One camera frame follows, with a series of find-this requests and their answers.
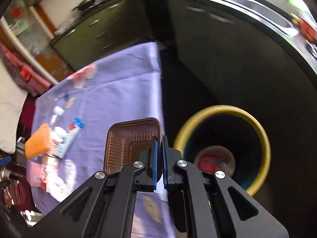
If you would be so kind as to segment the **brown plastic food tray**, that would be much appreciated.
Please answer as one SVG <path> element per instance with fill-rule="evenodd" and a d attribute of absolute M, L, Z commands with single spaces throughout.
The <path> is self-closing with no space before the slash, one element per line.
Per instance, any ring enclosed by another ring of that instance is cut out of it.
<path fill-rule="evenodd" d="M 139 159 L 142 151 L 152 147 L 152 138 L 161 141 L 161 124 L 149 117 L 116 123 L 107 132 L 104 171 L 111 175 Z"/>

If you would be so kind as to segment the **glass door wooden cabinet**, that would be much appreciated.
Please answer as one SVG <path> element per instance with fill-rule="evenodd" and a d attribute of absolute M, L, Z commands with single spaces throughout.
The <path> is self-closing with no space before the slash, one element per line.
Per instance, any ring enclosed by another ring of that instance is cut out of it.
<path fill-rule="evenodd" d="M 51 84 L 74 72 L 52 49 L 53 35 L 24 0 L 12 0 L 1 17 L 1 28 L 25 61 Z"/>

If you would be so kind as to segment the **stainless steel sink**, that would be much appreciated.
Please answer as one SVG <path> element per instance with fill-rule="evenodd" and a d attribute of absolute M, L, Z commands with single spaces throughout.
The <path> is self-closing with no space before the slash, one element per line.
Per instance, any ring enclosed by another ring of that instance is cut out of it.
<path fill-rule="evenodd" d="M 273 11 L 272 9 L 258 3 L 254 0 L 230 0 L 234 3 L 237 3 L 243 7 L 247 7 L 251 11 L 255 12 L 256 14 L 260 15 L 262 18 L 267 20 L 268 22 L 272 23 L 280 29 L 283 33 L 285 33 L 290 38 L 299 34 L 298 29 L 286 18 L 282 15 L 278 14 L 277 12 Z"/>

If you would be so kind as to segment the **white hanging towel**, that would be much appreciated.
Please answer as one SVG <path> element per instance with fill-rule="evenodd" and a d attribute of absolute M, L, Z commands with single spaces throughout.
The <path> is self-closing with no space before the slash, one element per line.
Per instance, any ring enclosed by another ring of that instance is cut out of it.
<path fill-rule="evenodd" d="M 1 151 L 7 154 L 14 154 L 16 151 L 17 127 L 27 97 L 27 91 L 16 84 L 2 59 L 0 78 Z"/>

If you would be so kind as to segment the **black wok on stove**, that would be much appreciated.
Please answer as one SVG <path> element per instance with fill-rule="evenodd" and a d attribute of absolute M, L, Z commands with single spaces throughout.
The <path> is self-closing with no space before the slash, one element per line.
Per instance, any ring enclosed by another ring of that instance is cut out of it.
<path fill-rule="evenodd" d="M 87 10 L 89 7 L 95 4 L 96 0 L 82 0 L 78 6 L 74 7 L 74 10 L 84 11 Z"/>

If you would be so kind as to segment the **green kitchen cabinets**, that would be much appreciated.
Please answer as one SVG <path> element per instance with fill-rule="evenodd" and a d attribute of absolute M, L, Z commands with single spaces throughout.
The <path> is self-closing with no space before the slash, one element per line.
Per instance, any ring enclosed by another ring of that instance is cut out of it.
<path fill-rule="evenodd" d="M 218 102 L 315 110 L 316 60 L 296 28 L 290 38 L 230 0 L 114 0 L 89 9 L 52 46 L 78 70 L 153 40 L 171 48 Z"/>

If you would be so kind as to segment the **pink printed paper packet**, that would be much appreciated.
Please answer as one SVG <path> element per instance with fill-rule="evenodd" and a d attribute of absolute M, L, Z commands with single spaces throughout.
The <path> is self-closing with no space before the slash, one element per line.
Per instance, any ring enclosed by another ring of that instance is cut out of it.
<path fill-rule="evenodd" d="M 59 159 L 48 154 L 27 160 L 26 178 L 29 185 L 49 192 L 50 181 L 58 175 L 58 164 Z"/>

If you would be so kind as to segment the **blue white toothpaste tube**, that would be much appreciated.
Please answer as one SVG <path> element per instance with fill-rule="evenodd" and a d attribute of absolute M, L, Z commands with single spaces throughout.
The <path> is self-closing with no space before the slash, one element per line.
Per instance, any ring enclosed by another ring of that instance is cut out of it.
<path fill-rule="evenodd" d="M 74 118 L 70 127 L 68 128 L 66 135 L 62 138 L 62 141 L 58 144 L 55 156 L 58 158 L 64 158 L 70 146 L 73 144 L 77 135 L 81 129 L 85 126 L 85 122 L 78 117 Z"/>

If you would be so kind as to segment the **red soda can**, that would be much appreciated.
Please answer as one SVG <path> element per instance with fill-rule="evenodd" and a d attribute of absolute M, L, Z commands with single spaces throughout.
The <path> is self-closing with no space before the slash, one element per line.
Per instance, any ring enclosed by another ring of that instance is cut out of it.
<path fill-rule="evenodd" d="M 198 160 L 197 166 L 201 171 L 213 174 L 222 169 L 224 158 L 217 155 L 204 154 Z"/>

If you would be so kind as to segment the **yellow rimmed trash bin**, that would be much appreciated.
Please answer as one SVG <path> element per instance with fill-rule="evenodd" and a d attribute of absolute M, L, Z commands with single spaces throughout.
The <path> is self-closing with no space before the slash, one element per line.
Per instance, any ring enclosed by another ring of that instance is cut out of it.
<path fill-rule="evenodd" d="M 216 105 L 195 113 L 181 127 L 174 148 L 195 166 L 204 154 L 223 157 L 221 171 L 251 196 L 260 190 L 270 168 L 271 148 L 264 128 L 235 106 Z"/>

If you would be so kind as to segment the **pink checked apron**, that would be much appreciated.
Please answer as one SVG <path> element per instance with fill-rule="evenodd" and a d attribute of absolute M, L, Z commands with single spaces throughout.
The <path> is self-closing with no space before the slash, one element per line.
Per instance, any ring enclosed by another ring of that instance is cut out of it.
<path fill-rule="evenodd" d="M 50 82 L 37 73 L 28 63 L 19 60 L 2 42 L 1 58 L 16 84 L 30 95 L 43 95 L 51 88 L 52 84 Z"/>

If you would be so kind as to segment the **orange foam fruit net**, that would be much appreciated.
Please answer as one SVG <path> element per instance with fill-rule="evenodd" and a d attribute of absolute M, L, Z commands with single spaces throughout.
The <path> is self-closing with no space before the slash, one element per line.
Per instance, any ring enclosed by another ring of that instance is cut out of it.
<path fill-rule="evenodd" d="M 33 135 L 25 142 L 26 158 L 33 158 L 48 152 L 51 148 L 51 128 L 42 124 Z"/>

